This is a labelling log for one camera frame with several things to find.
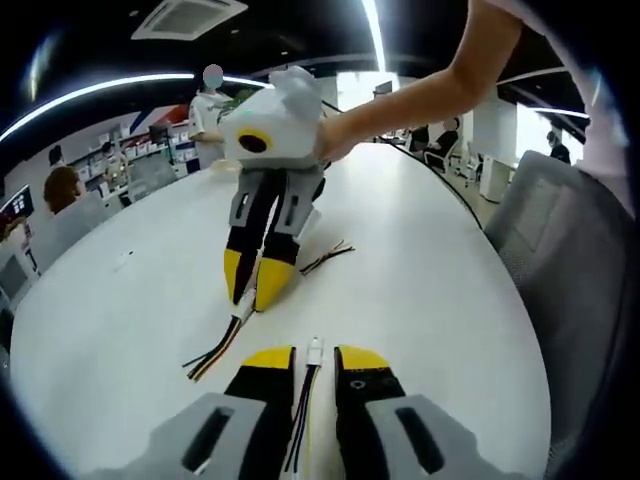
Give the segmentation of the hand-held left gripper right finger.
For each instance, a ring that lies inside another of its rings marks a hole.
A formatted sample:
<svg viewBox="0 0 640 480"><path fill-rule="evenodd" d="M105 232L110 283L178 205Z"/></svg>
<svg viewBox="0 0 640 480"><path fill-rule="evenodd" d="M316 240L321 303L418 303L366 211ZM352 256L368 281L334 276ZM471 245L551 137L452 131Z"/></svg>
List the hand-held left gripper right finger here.
<svg viewBox="0 0 640 480"><path fill-rule="evenodd" d="M422 395L405 393L389 363L334 348L336 437L347 479L498 479L473 433Z"/></svg>

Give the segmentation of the person's right hand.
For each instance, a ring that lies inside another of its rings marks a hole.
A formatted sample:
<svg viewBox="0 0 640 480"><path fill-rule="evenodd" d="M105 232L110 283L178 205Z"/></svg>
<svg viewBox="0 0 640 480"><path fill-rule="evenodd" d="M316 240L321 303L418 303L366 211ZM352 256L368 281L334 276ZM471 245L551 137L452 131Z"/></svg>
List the person's right hand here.
<svg viewBox="0 0 640 480"><path fill-rule="evenodd" d="M319 125L320 158L323 163L342 160L360 141L352 116L348 113L327 117Z"/></svg>

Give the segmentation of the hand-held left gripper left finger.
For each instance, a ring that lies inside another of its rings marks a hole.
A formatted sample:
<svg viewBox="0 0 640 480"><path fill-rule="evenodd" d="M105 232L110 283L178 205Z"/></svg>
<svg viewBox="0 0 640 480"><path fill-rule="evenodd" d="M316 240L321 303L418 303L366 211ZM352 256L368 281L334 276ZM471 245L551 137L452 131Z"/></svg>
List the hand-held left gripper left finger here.
<svg viewBox="0 0 640 480"><path fill-rule="evenodd" d="M127 465L86 479L278 479L293 428L296 348L247 358L222 393L209 392L156 427Z"/></svg>

